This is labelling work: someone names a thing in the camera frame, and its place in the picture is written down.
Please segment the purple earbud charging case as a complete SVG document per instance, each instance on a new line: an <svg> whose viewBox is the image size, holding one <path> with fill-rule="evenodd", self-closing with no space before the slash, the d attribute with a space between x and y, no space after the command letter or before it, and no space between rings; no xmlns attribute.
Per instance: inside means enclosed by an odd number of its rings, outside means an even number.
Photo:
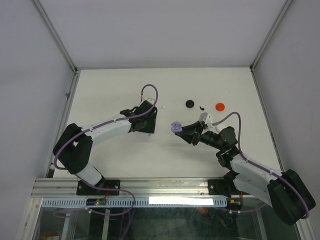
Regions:
<svg viewBox="0 0 320 240"><path fill-rule="evenodd" d="M175 121L171 124L171 131L175 134L183 131L183 127L180 122Z"/></svg>

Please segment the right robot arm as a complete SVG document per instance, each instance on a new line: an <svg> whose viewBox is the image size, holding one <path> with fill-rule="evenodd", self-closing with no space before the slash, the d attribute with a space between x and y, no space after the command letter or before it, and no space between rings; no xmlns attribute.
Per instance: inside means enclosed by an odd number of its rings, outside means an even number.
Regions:
<svg viewBox="0 0 320 240"><path fill-rule="evenodd" d="M229 170L223 177L223 187L218 188L221 194L227 197L237 191L250 194L269 205L287 225L308 217L316 202L295 171L268 168L246 157L237 147L235 129L231 126L217 133L206 127L203 121L187 126L173 122L171 131L190 145L203 143L218 150L219 164Z"/></svg>

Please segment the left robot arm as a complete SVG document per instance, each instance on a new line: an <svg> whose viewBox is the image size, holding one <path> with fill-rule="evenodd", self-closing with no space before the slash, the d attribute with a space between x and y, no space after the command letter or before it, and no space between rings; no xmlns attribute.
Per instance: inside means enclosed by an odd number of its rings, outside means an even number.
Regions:
<svg viewBox="0 0 320 240"><path fill-rule="evenodd" d="M157 113L157 107L144 100L139 106L122 110L114 118L96 125L81 127L71 123L52 150L55 160L70 174L85 181L93 194L100 194L105 188L105 178L89 163L92 148L123 134L153 134Z"/></svg>

